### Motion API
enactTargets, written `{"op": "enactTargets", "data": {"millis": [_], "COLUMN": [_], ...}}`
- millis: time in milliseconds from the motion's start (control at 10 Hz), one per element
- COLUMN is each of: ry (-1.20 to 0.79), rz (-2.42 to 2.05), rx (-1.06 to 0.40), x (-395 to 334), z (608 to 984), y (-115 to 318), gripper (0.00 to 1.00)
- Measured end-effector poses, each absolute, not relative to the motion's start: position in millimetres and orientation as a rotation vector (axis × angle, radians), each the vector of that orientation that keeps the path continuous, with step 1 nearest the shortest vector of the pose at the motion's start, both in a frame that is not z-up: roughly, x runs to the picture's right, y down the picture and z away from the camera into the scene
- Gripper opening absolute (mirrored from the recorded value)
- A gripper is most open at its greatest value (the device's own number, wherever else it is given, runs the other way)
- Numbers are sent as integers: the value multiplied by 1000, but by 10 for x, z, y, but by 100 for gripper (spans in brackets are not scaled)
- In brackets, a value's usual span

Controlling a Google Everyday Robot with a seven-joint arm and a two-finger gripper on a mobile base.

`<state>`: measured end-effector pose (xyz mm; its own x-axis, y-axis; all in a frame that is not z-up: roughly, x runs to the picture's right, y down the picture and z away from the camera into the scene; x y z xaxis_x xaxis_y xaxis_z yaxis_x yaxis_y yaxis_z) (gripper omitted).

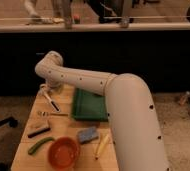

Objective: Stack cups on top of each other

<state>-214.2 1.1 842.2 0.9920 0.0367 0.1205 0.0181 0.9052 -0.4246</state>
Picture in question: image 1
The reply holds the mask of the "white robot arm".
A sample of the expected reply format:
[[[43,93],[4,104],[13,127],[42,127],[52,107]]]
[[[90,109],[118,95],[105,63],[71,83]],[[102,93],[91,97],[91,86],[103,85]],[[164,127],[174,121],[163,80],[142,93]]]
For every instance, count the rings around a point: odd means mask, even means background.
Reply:
[[[139,76],[67,68],[55,51],[35,72],[50,88],[65,83],[105,97],[119,171],[171,171],[151,92]]]

